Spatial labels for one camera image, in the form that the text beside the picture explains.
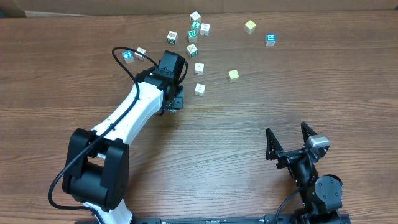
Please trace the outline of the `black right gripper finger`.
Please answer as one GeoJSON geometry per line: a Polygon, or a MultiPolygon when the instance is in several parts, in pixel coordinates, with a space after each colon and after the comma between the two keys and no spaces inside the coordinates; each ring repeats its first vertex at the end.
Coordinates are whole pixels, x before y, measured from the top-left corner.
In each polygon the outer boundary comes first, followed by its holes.
{"type": "Polygon", "coordinates": [[[301,123],[301,131],[304,140],[304,146],[314,146],[316,144],[317,133],[306,123],[301,123]]]}
{"type": "Polygon", "coordinates": [[[283,153],[284,150],[270,128],[266,129],[266,139],[267,139],[266,159],[267,160],[277,159],[278,155],[280,153],[283,153]]]}

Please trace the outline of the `plain wooden picture block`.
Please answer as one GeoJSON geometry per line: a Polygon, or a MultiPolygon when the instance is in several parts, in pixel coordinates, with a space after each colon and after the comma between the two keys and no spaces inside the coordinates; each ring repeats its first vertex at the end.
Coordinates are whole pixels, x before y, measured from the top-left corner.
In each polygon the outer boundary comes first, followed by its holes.
{"type": "Polygon", "coordinates": [[[197,83],[195,87],[194,94],[198,96],[204,96],[205,94],[205,85],[197,83]]]}

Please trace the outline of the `green C wooden block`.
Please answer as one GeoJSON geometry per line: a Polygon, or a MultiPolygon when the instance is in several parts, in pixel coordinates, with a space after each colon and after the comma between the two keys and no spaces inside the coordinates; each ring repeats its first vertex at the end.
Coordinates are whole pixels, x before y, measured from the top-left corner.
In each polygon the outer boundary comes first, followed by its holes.
{"type": "Polygon", "coordinates": [[[188,45],[186,49],[187,49],[187,54],[189,55],[190,58],[193,58],[198,55],[198,49],[195,44],[188,45]]]}

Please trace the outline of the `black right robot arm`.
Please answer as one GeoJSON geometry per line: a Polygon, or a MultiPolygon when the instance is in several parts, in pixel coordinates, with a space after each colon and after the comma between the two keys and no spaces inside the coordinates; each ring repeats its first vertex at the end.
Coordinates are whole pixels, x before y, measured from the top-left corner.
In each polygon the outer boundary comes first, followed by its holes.
{"type": "Polygon", "coordinates": [[[320,177],[315,168],[318,162],[328,152],[329,139],[317,134],[307,123],[301,123],[303,146],[300,149],[285,152],[271,129],[266,129],[266,159],[276,160],[277,168],[287,168],[293,178],[297,190],[289,195],[279,206],[272,218],[265,215],[265,221],[274,223],[314,223],[314,224],[344,224],[350,223],[349,215],[341,214],[343,183],[332,174],[320,177]],[[303,208],[283,218],[280,213],[286,203],[299,194],[303,208]]]}

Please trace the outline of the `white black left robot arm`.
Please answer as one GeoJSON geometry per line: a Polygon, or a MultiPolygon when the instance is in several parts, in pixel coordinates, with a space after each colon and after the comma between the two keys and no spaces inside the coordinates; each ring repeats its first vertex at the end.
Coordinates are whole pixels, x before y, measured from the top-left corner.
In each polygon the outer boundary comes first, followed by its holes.
{"type": "Polygon", "coordinates": [[[129,183],[129,146],[148,119],[166,110],[183,107],[183,86],[188,63],[179,54],[166,50],[153,67],[132,75],[132,90],[102,123],[71,135],[65,167],[52,182],[48,200],[57,209],[52,192],[58,181],[79,206],[88,210],[94,223],[132,223],[124,195],[129,183]]]}

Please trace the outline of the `white picture wooden block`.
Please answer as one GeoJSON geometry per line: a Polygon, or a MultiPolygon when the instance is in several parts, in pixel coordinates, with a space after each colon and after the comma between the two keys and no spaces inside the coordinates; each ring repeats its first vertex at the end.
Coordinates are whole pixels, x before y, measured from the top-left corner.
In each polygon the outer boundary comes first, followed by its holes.
{"type": "Polygon", "coordinates": [[[203,75],[205,69],[204,63],[196,63],[194,67],[194,74],[196,75],[203,75]]]}

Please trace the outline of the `red letter wooden block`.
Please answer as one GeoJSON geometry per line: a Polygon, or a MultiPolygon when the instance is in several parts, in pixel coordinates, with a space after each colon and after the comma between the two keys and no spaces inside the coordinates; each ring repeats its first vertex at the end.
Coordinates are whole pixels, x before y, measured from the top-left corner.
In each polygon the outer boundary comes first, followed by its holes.
{"type": "Polygon", "coordinates": [[[147,50],[141,47],[138,47],[135,52],[135,56],[139,60],[145,60],[147,56],[147,50]]]}

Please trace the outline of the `green B wooden block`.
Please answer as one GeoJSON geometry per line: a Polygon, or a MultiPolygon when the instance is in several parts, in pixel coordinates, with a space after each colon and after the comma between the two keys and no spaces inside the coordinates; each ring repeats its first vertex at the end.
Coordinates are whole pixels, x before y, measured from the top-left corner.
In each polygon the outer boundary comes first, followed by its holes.
{"type": "Polygon", "coordinates": [[[178,39],[178,33],[170,30],[167,35],[167,42],[175,45],[177,39],[178,39]]]}

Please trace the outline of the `blue top wooden block left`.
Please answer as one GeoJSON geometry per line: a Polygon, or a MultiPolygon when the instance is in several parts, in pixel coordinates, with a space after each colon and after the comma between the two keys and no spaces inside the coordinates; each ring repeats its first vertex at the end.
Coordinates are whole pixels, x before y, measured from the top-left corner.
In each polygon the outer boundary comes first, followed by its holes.
{"type": "Polygon", "coordinates": [[[135,61],[134,54],[130,50],[123,51],[122,56],[126,64],[133,63],[135,61]]]}

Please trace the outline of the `green R wooden block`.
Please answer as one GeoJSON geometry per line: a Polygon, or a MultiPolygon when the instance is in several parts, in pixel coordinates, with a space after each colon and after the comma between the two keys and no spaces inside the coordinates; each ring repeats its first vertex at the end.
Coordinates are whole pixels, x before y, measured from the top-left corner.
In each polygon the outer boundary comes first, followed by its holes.
{"type": "Polygon", "coordinates": [[[188,35],[188,41],[190,43],[194,43],[197,41],[197,32],[196,30],[188,30],[187,31],[187,35],[188,35]]]}

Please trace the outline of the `yellow wooden block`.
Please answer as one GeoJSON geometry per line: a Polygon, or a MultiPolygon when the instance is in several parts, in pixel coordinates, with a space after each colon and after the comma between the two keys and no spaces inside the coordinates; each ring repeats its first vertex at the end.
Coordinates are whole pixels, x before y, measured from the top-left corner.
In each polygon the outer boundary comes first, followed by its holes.
{"type": "Polygon", "coordinates": [[[228,80],[230,83],[236,82],[239,79],[239,73],[237,70],[230,70],[228,72],[228,80]]]}
{"type": "Polygon", "coordinates": [[[252,20],[249,20],[245,23],[244,25],[244,30],[247,34],[251,34],[255,31],[256,28],[256,23],[253,22],[252,20]]]}

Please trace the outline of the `white X wooden block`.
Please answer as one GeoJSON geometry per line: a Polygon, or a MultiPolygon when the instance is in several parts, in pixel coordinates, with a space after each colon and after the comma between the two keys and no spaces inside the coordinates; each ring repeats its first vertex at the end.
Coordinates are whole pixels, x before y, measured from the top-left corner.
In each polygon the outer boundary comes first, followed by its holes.
{"type": "Polygon", "coordinates": [[[202,23],[200,27],[200,35],[209,36],[209,33],[210,33],[210,25],[202,23]]]}

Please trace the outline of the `green L wooden block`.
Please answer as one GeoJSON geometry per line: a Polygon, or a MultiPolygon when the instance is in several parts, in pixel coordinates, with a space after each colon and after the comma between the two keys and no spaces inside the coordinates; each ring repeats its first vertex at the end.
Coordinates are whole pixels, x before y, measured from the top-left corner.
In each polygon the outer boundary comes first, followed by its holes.
{"type": "Polygon", "coordinates": [[[191,24],[191,30],[195,30],[196,32],[198,32],[200,30],[201,27],[201,22],[198,21],[193,21],[191,24]]]}

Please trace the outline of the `blue top wooden block right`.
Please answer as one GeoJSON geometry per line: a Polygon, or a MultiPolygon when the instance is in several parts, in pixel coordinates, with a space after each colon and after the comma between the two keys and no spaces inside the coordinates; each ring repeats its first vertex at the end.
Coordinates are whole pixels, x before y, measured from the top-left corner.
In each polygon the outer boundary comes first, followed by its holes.
{"type": "Polygon", "coordinates": [[[266,47],[273,47],[276,43],[275,34],[267,34],[266,35],[266,47]]]}

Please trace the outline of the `yellow top wooden block far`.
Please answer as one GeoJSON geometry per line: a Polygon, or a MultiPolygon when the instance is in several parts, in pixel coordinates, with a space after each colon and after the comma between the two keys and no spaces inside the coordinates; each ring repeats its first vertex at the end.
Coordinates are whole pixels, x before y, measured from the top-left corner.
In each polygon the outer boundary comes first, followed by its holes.
{"type": "Polygon", "coordinates": [[[251,34],[255,31],[256,28],[256,23],[253,22],[252,20],[249,20],[245,23],[244,25],[244,30],[247,34],[251,34]]]}

